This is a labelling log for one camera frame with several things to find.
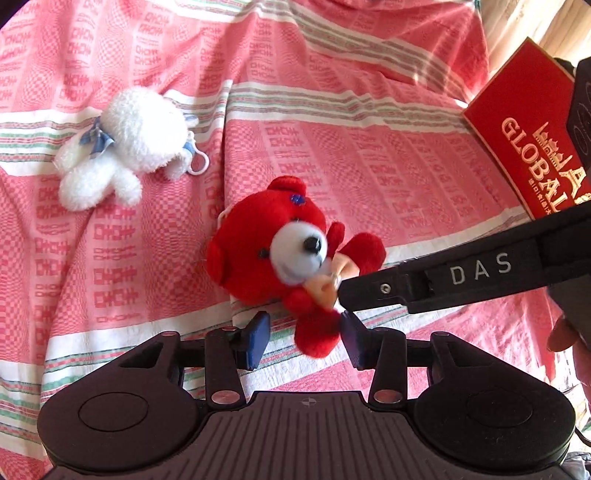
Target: teddy bear muzzle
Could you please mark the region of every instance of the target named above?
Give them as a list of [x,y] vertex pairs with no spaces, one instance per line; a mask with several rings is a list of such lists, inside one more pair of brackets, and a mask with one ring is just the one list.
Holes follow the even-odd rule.
[[269,258],[277,278],[289,286],[300,285],[316,275],[326,260],[328,241],[318,227],[289,222],[273,237]]

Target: white plush toy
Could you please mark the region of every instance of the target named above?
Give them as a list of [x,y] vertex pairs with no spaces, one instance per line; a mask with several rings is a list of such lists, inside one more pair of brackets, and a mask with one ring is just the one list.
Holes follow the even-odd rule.
[[[197,150],[189,130],[197,122],[147,88],[119,92],[90,130],[59,149],[54,164],[61,177],[61,205],[74,212],[86,210],[115,192],[118,204],[133,206],[142,195],[141,174],[161,167],[169,180],[184,173],[202,174],[209,159]],[[195,153],[205,160],[197,172],[191,169]]]

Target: teddy bear nose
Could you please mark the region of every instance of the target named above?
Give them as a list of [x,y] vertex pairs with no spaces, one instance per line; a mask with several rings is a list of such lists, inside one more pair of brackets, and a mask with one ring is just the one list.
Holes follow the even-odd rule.
[[320,242],[320,238],[317,236],[309,236],[304,240],[304,250],[308,253],[317,255],[321,248],[322,243]]

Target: striped bedsheet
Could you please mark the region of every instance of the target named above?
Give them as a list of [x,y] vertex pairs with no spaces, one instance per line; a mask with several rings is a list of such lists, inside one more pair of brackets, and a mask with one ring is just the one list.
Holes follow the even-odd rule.
[[[218,214],[272,178],[303,178],[347,236],[372,231],[387,264],[526,221],[461,117],[488,78],[472,2],[31,0],[0,31],[0,473],[49,468],[35,420],[59,389],[162,330],[184,339],[264,307],[272,338],[255,390],[359,389],[342,345],[302,357],[293,319],[249,309],[208,279]],[[201,177],[143,178],[142,202],[72,214],[51,163],[122,88],[144,85],[200,118]],[[446,329],[560,388],[568,359],[543,345],[543,291],[409,316],[363,312],[415,338]],[[410,375],[411,392],[424,388]],[[185,388],[204,393],[201,369]]]

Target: red teddy bear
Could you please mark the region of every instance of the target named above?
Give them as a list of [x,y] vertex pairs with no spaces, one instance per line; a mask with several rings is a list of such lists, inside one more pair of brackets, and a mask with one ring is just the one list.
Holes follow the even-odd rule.
[[371,233],[355,235],[337,252],[344,237],[340,222],[327,231],[299,178],[278,177],[223,218],[207,247],[207,272],[244,304],[281,300],[296,318],[296,346],[322,358],[340,340],[335,278],[376,271],[386,257]]

